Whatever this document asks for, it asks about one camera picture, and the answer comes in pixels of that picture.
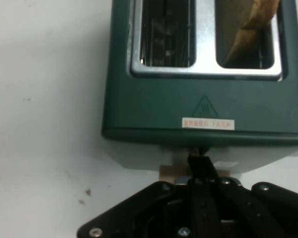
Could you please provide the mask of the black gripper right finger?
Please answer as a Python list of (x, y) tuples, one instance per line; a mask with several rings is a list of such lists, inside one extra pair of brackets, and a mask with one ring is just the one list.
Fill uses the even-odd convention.
[(267, 182), (248, 190), (202, 156), (201, 237), (298, 238), (298, 193)]

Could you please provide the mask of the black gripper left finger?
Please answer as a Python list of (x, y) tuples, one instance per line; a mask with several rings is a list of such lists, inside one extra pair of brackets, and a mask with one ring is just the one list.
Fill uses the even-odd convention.
[(183, 185), (155, 182), (82, 225), (78, 238), (212, 238), (215, 168), (209, 157), (188, 157)]

